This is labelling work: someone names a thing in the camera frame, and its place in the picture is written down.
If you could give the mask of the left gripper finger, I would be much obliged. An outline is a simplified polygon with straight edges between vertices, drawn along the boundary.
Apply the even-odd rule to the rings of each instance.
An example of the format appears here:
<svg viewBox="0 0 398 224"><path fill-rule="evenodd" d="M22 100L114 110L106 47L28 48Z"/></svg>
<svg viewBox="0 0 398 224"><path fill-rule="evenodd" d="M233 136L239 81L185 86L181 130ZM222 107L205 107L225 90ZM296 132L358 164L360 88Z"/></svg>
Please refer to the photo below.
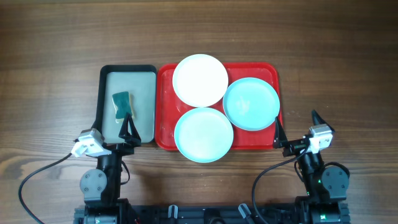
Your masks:
<svg viewBox="0 0 398 224"><path fill-rule="evenodd" d="M131 146L141 146L141 137L137 132L132 115L130 113L126 113L124 117L121 130L119 132L119 137L124 139L126 144Z"/></svg>
<svg viewBox="0 0 398 224"><path fill-rule="evenodd" d="M90 129L91 130L94 130L94 129L97 130L98 129L98 121L97 120L94 121L94 123L92 124Z"/></svg>

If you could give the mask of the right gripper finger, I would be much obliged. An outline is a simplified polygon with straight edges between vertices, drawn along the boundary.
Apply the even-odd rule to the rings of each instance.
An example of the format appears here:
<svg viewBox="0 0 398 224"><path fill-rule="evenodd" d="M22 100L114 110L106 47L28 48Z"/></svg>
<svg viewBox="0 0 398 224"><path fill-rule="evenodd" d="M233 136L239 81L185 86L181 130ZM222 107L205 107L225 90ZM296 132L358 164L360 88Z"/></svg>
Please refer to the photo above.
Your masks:
<svg viewBox="0 0 398 224"><path fill-rule="evenodd" d="M285 147L288 143L287 136L285 135L284 129L278 117L275 118L275 132L273 148Z"/></svg>
<svg viewBox="0 0 398 224"><path fill-rule="evenodd" d="M312 121L315 126L325 124L330 128L333 133L335 132L335 129L330 126L315 110L312 110Z"/></svg>

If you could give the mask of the green yellow sponge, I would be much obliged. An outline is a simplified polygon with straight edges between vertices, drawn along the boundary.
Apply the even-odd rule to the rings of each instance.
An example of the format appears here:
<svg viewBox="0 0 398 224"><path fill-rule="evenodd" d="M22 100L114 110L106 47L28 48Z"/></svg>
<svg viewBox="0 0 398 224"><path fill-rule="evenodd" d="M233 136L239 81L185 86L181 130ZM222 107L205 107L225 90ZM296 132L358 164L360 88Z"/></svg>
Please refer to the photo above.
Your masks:
<svg viewBox="0 0 398 224"><path fill-rule="evenodd" d="M127 113L131 115L132 119L135 119L132 95L128 91L113 94L112 100L115 108L115 119L117 123L122 123Z"/></svg>

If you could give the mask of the light blue front plate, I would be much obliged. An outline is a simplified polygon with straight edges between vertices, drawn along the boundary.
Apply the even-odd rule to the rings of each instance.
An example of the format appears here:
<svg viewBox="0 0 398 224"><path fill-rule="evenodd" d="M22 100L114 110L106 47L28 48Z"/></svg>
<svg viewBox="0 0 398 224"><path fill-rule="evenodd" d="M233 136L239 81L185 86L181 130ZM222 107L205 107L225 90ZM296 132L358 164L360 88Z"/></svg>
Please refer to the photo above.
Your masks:
<svg viewBox="0 0 398 224"><path fill-rule="evenodd" d="M187 159L210 163L221 159L231 149L234 131L228 118L213 108L195 108L177 121L174 141Z"/></svg>

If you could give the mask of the white round plate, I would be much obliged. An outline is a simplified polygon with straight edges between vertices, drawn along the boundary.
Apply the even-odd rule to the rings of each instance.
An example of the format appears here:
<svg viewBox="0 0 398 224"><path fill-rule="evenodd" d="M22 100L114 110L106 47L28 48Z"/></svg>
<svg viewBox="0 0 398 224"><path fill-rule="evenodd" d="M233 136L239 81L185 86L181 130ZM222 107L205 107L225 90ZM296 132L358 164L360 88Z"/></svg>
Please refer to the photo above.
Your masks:
<svg viewBox="0 0 398 224"><path fill-rule="evenodd" d="M190 55L180 61L172 75L175 94L192 107L211 106L224 96L228 87L224 65L207 54Z"/></svg>

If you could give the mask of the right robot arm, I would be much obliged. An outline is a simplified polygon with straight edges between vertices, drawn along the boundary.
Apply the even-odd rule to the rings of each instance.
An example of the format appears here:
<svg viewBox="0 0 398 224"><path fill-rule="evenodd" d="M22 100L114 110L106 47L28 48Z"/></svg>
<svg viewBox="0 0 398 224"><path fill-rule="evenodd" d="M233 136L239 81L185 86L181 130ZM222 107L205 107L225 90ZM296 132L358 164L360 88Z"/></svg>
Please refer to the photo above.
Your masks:
<svg viewBox="0 0 398 224"><path fill-rule="evenodd" d="M296 173L304 183L307 195L297 197L289 212L292 223L350 223L347 198L350 172L337 162L326 163L321 150L331 145L335 130L315 111L313 126L301 139L289 141L279 121L275 119L275 148L283 156L294 156Z"/></svg>

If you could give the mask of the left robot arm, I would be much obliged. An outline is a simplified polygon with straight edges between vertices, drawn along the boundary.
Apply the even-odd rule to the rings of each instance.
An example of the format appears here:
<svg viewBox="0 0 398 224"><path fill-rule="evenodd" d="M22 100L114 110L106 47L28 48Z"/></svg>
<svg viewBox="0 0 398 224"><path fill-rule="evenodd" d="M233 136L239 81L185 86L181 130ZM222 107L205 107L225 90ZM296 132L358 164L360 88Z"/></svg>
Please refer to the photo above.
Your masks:
<svg viewBox="0 0 398 224"><path fill-rule="evenodd" d="M80 188L85 206L75 210L73 223L140 223L138 214L128 199L120 197L121 173L128 168L122 157L134 154L134 148L141 145L141 138L134 126L130 113L126 113L119 137L124 142L111 147L108 155L97 157L97 166L84 173Z"/></svg>

